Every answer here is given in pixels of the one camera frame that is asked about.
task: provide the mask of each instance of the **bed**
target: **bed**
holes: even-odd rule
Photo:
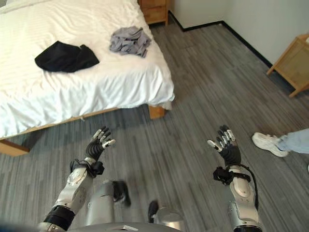
[[[152,39],[146,58],[109,51],[112,33],[130,26]],[[171,108],[170,71],[136,0],[18,0],[0,8],[0,31],[0,152],[25,154],[3,139],[70,120],[142,104],[159,117]],[[100,63],[43,71],[34,58],[55,41],[85,44]]]

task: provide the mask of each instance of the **gray clothing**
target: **gray clothing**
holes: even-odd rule
[[[309,154],[309,128],[288,133],[280,139],[277,145],[280,150]]]
[[[121,55],[134,54],[144,58],[150,41],[143,28],[120,28],[111,37],[110,50]]]

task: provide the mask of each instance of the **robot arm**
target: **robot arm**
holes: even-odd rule
[[[218,167],[213,173],[215,180],[229,187],[231,199],[228,204],[228,214],[234,232],[261,232],[258,216],[258,195],[256,180],[251,170],[241,164],[241,154],[233,132],[225,125],[220,127],[217,142],[207,143],[216,149],[225,161],[226,168]],[[243,173],[247,169],[254,180],[254,191],[249,185],[251,178]]]
[[[71,174],[67,179],[66,186],[61,191],[53,209],[39,225],[41,232],[64,232],[66,231],[75,215],[85,203],[88,189],[92,186],[93,179],[103,174],[104,167],[98,161],[103,150],[116,141],[108,139],[111,134],[108,128],[99,129],[86,148],[84,160],[71,162]]]

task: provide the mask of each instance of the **black baseboard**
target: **black baseboard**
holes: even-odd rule
[[[241,37],[234,29],[232,29],[226,22],[222,22],[222,25],[225,26],[239,41],[241,41],[250,51],[252,51],[263,63],[265,63],[269,68],[272,66],[272,63],[268,61],[261,53],[259,53],[254,47],[251,46],[244,38]]]
[[[182,25],[180,24],[180,22],[176,19],[176,17],[174,16],[174,14],[169,11],[169,14],[172,16],[172,18],[174,19],[174,21],[178,24],[178,26],[181,28],[181,30],[183,32],[189,31],[189,30],[195,30],[195,29],[199,29],[199,28],[203,28],[203,27],[208,27],[211,25],[216,25],[216,24],[220,24],[223,23],[223,21],[216,21],[216,22],[212,22],[212,23],[205,23],[202,25],[197,25],[197,26],[193,26],[193,27],[189,27],[189,28],[183,28]]]
[[[206,23],[194,27],[189,27],[189,28],[183,28],[180,22],[176,19],[176,17],[173,15],[171,11],[169,11],[169,14],[172,16],[174,21],[178,24],[178,26],[181,28],[183,32],[190,31],[190,30],[195,30],[203,27],[208,27],[211,25],[216,25],[216,24],[222,24],[226,29],[228,29],[239,41],[241,41],[247,48],[249,48],[250,51],[252,51],[263,63],[265,63],[269,68],[272,66],[272,63],[270,63],[261,53],[259,53],[254,47],[251,46],[244,38],[241,37],[234,29],[232,29],[226,22],[224,21],[216,21],[212,23]]]

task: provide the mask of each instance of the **black cloth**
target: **black cloth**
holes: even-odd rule
[[[85,45],[77,47],[60,41],[45,49],[34,60],[44,70],[67,73],[99,64],[99,60],[89,47]]]

